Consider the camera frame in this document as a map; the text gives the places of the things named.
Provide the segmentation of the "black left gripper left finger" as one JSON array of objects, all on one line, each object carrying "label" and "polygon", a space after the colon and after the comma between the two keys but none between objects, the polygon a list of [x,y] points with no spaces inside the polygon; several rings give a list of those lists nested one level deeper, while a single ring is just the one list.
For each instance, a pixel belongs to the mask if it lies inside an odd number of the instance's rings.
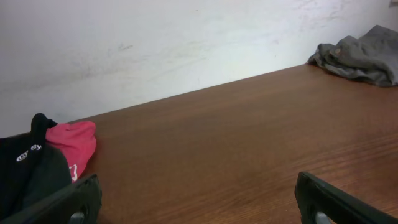
[{"label": "black left gripper left finger", "polygon": [[5,218],[1,224],[96,224],[101,199],[100,182],[93,174]]}]

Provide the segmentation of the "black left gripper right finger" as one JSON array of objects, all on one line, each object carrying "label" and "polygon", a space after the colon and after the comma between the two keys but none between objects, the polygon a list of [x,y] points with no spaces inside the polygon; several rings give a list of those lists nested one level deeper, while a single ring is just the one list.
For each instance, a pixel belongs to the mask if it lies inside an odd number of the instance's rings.
[{"label": "black left gripper right finger", "polygon": [[309,172],[298,174],[295,198],[303,224],[397,224],[397,218],[362,202]]}]

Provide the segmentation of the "black shorts with white logo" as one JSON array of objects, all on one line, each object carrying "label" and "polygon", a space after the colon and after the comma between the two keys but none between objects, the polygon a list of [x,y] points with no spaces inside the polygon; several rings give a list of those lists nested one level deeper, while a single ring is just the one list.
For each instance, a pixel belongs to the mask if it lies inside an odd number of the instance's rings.
[{"label": "black shorts with white logo", "polygon": [[42,159],[47,130],[57,123],[44,114],[32,118],[30,131],[1,139],[1,219],[16,212],[26,185]]}]

